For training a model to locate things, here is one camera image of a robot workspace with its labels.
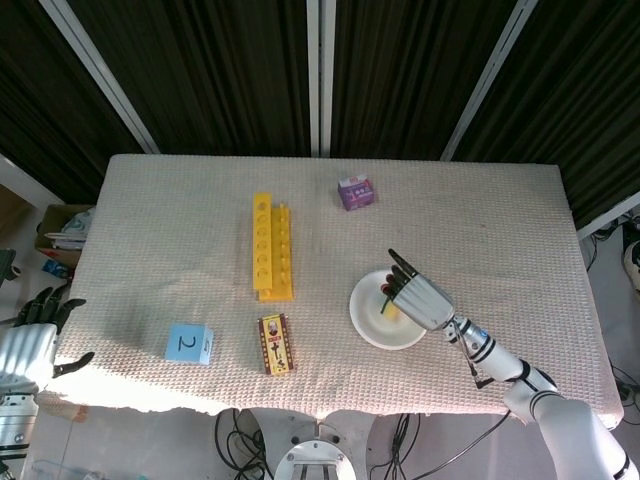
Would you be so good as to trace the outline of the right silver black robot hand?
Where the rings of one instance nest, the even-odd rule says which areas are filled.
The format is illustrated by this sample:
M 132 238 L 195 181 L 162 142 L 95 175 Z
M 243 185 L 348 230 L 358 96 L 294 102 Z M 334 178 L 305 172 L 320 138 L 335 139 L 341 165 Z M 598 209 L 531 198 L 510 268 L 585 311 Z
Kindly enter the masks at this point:
M 388 253 L 393 264 L 381 285 L 382 293 L 421 328 L 443 329 L 455 314 L 451 298 L 394 249 Z

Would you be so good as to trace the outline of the black pleated curtain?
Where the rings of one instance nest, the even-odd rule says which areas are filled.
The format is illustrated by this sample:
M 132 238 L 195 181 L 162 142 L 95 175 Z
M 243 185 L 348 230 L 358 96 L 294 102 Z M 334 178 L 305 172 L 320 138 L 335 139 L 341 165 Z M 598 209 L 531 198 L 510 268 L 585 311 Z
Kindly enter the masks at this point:
M 305 0 L 67 0 L 165 154 L 310 152 Z M 517 0 L 337 0 L 331 155 L 439 160 Z M 0 0 L 0 156 L 92 203 L 142 149 L 38 0 Z M 640 193 L 640 0 L 539 0 L 452 161 Z

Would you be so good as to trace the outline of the brown yellow spice box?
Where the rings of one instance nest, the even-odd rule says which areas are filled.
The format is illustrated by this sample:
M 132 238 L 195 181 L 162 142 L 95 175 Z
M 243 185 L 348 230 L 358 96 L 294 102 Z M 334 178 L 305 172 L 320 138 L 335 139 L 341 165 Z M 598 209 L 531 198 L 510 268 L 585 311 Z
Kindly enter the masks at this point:
M 294 359 L 288 317 L 284 314 L 263 316 L 258 320 L 258 329 L 265 373 L 276 376 L 292 372 Z

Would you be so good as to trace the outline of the beige waffle tablecloth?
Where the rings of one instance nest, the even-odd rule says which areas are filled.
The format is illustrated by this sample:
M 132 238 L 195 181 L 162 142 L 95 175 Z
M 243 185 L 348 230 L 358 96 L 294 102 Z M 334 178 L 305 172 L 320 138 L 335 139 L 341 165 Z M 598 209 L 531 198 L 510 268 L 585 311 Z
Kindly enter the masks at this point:
M 346 211 L 338 182 L 375 202 Z M 253 290 L 255 193 L 291 215 L 294 300 Z M 623 415 L 560 172 L 552 165 L 117 155 L 71 288 L 86 301 L 57 359 L 93 360 L 48 392 L 90 406 L 499 414 L 441 333 L 401 351 L 368 344 L 349 297 L 394 249 L 456 310 L 615 427 Z M 294 370 L 265 373 L 258 320 L 288 317 Z M 214 332 L 209 365 L 164 359 L 172 324 Z

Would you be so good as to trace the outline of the small purple carton box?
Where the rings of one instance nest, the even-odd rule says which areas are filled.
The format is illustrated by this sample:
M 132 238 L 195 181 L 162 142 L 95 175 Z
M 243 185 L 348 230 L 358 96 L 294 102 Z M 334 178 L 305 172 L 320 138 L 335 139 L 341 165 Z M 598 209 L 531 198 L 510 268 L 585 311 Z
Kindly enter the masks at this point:
M 337 190 L 346 211 L 356 210 L 375 202 L 373 185 L 364 174 L 340 180 Z

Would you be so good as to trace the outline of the cardboard box with clutter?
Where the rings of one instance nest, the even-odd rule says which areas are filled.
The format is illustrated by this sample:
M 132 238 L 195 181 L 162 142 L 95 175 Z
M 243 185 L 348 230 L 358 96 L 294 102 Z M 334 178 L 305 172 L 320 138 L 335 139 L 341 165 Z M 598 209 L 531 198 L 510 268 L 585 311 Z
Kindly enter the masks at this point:
M 34 248 L 74 269 L 87 241 L 96 212 L 95 205 L 49 205 L 37 227 Z

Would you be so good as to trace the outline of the slanted white frame post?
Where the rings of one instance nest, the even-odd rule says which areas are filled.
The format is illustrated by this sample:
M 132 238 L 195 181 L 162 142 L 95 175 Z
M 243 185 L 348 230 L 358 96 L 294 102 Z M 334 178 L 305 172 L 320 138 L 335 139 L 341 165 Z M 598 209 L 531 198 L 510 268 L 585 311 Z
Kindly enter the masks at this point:
M 38 0 L 98 89 L 146 154 L 161 151 L 67 0 Z
M 439 160 L 452 161 L 454 155 L 478 113 L 482 103 L 500 73 L 510 52 L 520 37 L 529 18 L 536 9 L 539 0 L 517 0 L 499 35 L 491 54 L 471 92 L 471 95 L 458 119 L 458 122 L 444 147 Z

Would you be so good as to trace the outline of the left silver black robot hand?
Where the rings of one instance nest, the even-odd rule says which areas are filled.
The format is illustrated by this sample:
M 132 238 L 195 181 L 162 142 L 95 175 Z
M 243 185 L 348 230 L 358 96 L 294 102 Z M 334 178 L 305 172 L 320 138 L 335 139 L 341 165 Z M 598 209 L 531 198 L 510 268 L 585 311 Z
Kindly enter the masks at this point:
M 51 380 L 86 367 L 92 352 L 66 364 L 55 362 L 58 340 L 71 312 L 86 304 L 82 298 L 62 299 L 66 285 L 47 287 L 10 320 L 0 337 L 0 395 L 37 395 Z

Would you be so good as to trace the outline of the yellow test tube rack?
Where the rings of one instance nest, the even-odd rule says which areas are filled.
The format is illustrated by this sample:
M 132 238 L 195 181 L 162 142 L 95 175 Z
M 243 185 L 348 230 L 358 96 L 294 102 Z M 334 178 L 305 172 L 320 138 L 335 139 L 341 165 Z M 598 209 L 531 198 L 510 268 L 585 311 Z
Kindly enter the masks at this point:
M 258 300 L 293 301 L 290 209 L 283 203 L 275 206 L 270 193 L 255 193 L 252 235 L 253 290 Z

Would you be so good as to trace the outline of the double upright white frame post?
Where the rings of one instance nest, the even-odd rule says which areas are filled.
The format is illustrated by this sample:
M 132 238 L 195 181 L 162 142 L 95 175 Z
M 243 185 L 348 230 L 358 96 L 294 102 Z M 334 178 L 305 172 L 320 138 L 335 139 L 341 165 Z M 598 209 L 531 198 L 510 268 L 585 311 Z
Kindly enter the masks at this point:
M 305 0 L 310 152 L 329 158 L 332 143 L 337 0 Z

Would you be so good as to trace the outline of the white paper plate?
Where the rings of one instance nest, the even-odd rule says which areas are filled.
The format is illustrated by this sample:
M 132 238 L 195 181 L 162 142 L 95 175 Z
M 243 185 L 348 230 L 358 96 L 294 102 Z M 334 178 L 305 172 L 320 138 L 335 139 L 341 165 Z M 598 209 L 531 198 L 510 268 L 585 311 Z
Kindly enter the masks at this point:
M 387 297 L 381 285 L 390 271 L 377 270 L 361 278 L 351 292 L 349 314 L 359 335 L 384 350 L 403 350 L 418 343 L 426 331 L 401 312 L 398 323 L 388 322 L 381 314 Z

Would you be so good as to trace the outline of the blue numbered foam cube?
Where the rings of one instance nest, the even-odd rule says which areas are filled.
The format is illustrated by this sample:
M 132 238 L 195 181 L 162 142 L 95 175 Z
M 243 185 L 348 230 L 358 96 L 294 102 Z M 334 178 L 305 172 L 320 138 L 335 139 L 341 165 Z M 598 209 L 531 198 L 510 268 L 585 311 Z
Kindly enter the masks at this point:
M 209 365 L 214 332 L 205 325 L 172 324 L 164 359 L 174 363 Z

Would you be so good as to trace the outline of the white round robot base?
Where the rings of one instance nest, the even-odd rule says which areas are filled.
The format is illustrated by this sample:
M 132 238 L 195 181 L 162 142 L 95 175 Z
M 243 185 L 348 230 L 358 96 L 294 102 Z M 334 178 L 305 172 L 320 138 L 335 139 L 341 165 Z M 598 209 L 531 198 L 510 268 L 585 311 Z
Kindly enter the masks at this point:
M 368 480 L 375 415 L 340 410 L 317 419 L 282 409 L 250 412 L 263 434 L 268 480 Z

